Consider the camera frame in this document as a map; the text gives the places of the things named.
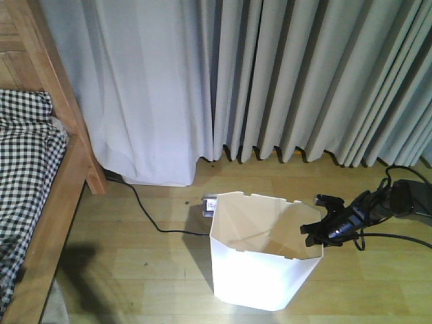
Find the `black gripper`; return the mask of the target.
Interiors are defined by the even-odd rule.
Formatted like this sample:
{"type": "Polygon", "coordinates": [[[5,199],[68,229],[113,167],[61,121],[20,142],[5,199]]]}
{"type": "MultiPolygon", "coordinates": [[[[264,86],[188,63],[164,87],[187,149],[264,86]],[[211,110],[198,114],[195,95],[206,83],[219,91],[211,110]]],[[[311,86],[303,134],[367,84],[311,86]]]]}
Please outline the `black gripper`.
{"type": "Polygon", "coordinates": [[[364,191],[347,207],[335,213],[327,212],[320,223],[300,226],[300,233],[306,234],[306,247],[341,245],[353,239],[358,230],[377,225],[392,217],[386,195],[364,191]]]}

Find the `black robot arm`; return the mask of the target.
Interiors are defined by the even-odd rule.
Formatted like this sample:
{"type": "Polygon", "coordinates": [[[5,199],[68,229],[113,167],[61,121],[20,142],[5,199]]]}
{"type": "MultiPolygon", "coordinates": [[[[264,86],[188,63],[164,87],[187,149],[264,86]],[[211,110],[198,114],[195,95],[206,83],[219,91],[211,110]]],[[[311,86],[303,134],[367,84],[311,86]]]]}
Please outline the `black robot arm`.
{"type": "Polygon", "coordinates": [[[304,224],[307,247],[314,245],[342,246],[344,242],[363,239],[364,228],[377,225],[391,217],[411,219],[431,225],[431,187],[424,182],[398,180],[392,186],[380,186],[357,196],[348,206],[344,200],[324,194],[315,197],[315,204],[327,209],[326,216],[304,224]]]}

